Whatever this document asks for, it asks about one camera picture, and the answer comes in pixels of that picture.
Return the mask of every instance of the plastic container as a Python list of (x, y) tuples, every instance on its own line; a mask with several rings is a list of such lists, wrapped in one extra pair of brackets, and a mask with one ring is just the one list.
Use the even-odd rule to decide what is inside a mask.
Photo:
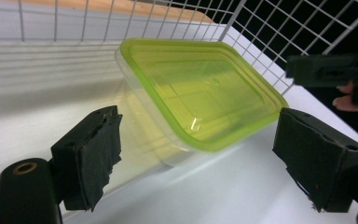
[(117, 62), (148, 116), (182, 150), (221, 150), (288, 106), (222, 42), (133, 38), (122, 42)]

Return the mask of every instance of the finger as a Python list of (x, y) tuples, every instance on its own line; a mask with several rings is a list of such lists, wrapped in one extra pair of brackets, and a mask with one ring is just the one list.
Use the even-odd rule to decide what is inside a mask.
[(346, 94), (351, 94), (353, 92), (353, 81), (349, 80), (346, 86), (337, 86), (337, 89)]
[(358, 105), (354, 105), (351, 102), (350, 95), (336, 98), (333, 101), (333, 106), (335, 106), (338, 110), (342, 110), (342, 111), (358, 112)]

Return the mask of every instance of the green lid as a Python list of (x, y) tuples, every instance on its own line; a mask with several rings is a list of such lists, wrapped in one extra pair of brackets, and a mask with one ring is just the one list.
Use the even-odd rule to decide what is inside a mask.
[(198, 149), (229, 146), (288, 106), (222, 42), (133, 38), (123, 41), (120, 51), (172, 130)]

